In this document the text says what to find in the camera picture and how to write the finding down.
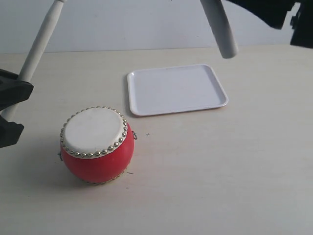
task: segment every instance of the drum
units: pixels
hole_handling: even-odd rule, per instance
[[[78,178],[106,183],[127,168],[134,152],[134,133],[115,109],[92,107],[67,120],[60,133],[61,158]]]

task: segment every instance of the white pole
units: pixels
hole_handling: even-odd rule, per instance
[[[37,37],[33,43],[33,46],[25,60],[18,80],[29,82],[38,66],[41,56],[43,55],[45,48],[50,40],[50,37],[54,31],[54,28],[59,20],[63,4],[67,0],[55,0],[50,7],[45,19],[39,29]],[[1,113],[1,116],[10,121],[17,109],[17,104],[12,105]]]
[[[225,59],[233,58],[238,53],[238,47],[233,37],[222,1],[201,0],[201,4],[222,57]]]

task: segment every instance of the white drumhead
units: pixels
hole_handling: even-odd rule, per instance
[[[123,119],[114,110],[90,108],[68,121],[63,137],[69,149],[94,153],[118,142],[123,127]]]

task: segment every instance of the white wall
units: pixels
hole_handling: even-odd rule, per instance
[[[53,0],[0,1],[0,53],[28,52]],[[283,30],[224,1],[239,45],[288,44]],[[199,0],[68,0],[47,51],[214,47]]]

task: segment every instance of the rectangular tray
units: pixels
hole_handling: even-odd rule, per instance
[[[135,70],[127,82],[130,109],[137,116],[214,109],[228,103],[208,65]]]

